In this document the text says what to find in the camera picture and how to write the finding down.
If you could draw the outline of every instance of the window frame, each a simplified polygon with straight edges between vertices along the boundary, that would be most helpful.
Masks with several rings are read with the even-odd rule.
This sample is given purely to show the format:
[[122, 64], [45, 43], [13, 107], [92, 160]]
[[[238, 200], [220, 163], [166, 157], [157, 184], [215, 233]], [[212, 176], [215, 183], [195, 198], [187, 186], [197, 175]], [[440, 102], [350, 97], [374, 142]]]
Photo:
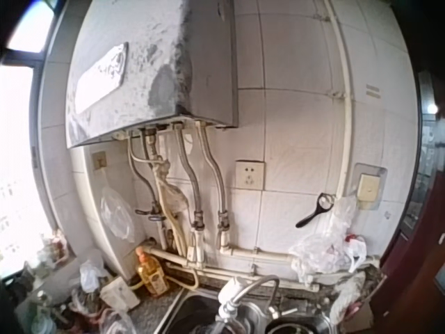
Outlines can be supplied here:
[[33, 69], [33, 80], [29, 96], [29, 145], [31, 149], [31, 163], [33, 165], [33, 176], [35, 186], [37, 187], [37, 191], [39, 194], [40, 202], [42, 203], [43, 210], [48, 219], [48, 223], [51, 229], [56, 230], [59, 228], [59, 226], [57, 224], [57, 220], [51, 206], [51, 200], [44, 181], [45, 179], [43, 177], [42, 162], [40, 159], [39, 103], [40, 93], [42, 90], [42, 75], [45, 68], [45, 61], [67, 0], [58, 0], [58, 3], [54, 8], [51, 7], [47, 1], [41, 1], [46, 3], [54, 13], [54, 17], [48, 30], [47, 40], [45, 41], [42, 51], [29, 52], [5, 48], [0, 64], [5, 66], [29, 67]]

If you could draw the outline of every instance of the bottle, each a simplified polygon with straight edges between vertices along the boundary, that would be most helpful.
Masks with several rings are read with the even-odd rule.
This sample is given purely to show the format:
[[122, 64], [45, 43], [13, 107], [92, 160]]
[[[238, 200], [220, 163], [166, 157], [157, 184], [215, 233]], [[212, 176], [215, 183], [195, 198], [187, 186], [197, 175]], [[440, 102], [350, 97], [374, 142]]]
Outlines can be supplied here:
[[137, 247], [136, 254], [140, 262], [136, 270], [149, 293], [155, 298], [165, 294], [170, 286], [159, 261], [144, 252], [143, 247]]

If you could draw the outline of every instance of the sink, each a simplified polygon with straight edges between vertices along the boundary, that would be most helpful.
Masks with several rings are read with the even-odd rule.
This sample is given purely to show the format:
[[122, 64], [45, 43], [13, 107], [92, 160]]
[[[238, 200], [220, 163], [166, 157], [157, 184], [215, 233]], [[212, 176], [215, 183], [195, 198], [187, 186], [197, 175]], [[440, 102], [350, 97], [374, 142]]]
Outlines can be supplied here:
[[[284, 329], [287, 324], [301, 325], [309, 329], [308, 333], [337, 334], [337, 329], [322, 315], [296, 314], [272, 320], [261, 311], [265, 303], [265, 300], [245, 298], [238, 309], [238, 319], [250, 334], [299, 333]], [[168, 309], [155, 334], [206, 333], [205, 328], [214, 323], [219, 307], [217, 292], [207, 289], [197, 289], [192, 292], [183, 289]]]

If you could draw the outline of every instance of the faucet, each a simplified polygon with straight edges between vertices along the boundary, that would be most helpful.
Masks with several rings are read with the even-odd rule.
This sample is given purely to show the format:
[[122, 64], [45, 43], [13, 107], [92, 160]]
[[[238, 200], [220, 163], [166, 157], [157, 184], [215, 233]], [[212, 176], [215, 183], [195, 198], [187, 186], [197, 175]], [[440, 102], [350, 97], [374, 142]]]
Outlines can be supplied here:
[[280, 286], [280, 279], [276, 275], [264, 276], [263, 278], [260, 278], [250, 283], [248, 286], [244, 287], [241, 291], [237, 292], [233, 297], [231, 297], [228, 301], [226, 301], [220, 306], [220, 309], [218, 311], [219, 316], [224, 321], [235, 320], [235, 318], [238, 315], [238, 307], [241, 304], [241, 299], [249, 292], [251, 292], [253, 289], [270, 281], [273, 281], [275, 284], [273, 286], [273, 291], [272, 294], [270, 295], [269, 301], [267, 302], [266, 307], [264, 308], [264, 314], [270, 313], [272, 317], [275, 319], [275, 316], [279, 311], [276, 306], [272, 306], [272, 303], [277, 294], [278, 287]]

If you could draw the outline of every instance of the black bottle opener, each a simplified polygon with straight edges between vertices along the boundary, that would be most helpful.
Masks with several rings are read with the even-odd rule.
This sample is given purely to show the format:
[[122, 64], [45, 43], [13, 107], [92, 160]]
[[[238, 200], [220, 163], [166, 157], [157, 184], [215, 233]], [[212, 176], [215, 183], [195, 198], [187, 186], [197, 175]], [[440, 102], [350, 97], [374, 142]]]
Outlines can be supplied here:
[[310, 223], [310, 221], [317, 217], [319, 214], [324, 214], [325, 212], [328, 212], [332, 209], [334, 206], [334, 196], [328, 194], [328, 193], [321, 193], [320, 196], [317, 198], [317, 206], [315, 208], [315, 211], [313, 214], [309, 215], [308, 217], [304, 218], [303, 220], [299, 221], [295, 227], [296, 228], [303, 228], [307, 224]]

